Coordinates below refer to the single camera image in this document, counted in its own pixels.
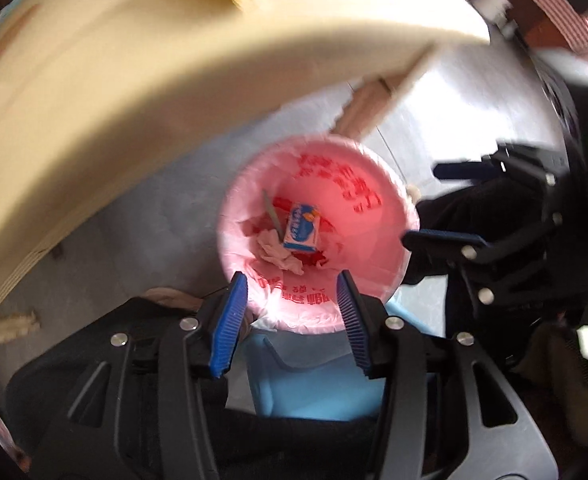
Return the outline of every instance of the floor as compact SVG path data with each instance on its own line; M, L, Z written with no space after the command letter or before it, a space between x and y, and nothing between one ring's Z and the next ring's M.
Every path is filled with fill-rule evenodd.
M324 89L212 140L69 235L62 252L39 262L0 307L0 315L34 309L42 323L40 331L0 346L0 406L7 381L21 365L127 298L151 286L196 296L225 286L215 227L231 179L263 146L330 128L350 92L347 84ZM493 152L496 139L561 142L554 112L526 58L492 33L491 46L444 53L365 144L405 182L432 196L459 185L436 181L430 171L434 160L477 158ZM398 294L408 310L440 332L445 286L444 278L431 278ZM343 348L344 337L336 336L331 345ZM290 358L300 361L301 355ZM232 371L231 402L250 409L243 363Z

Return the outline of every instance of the black cloth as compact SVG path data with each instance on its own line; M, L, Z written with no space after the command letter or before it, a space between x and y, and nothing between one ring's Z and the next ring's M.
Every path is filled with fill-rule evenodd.
M8 427L17 443L33 454L55 413L92 362L96 348L117 332L135 339L162 334L184 311L134 298L29 362L14 374L6 389ZM146 387L155 388L154 376ZM260 418L225 409L227 383L202 385L211 444L222 479L362 479L373 440L375 421L327 422ZM143 396L146 424L151 426L148 465L161 473L155 397Z
M422 229L479 235L494 242L541 218L541 202L528 187L510 178L496 178L416 204ZM460 272L444 260L413 253L403 283L415 285L426 276L448 276L445 336L477 334L472 303Z

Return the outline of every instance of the pink trash bag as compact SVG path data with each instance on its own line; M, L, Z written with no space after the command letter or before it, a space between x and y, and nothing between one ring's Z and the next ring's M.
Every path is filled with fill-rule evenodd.
M294 203L320 213L314 253L295 253L301 276L265 261L258 235L273 229L263 190L285 228ZM267 147L236 177L222 206L218 250L225 275L247 275L248 307L261 328L320 334L344 330L336 277L348 269L359 291L386 302L410 254L400 242L417 229L416 209L387 164L355 140L290 137Z

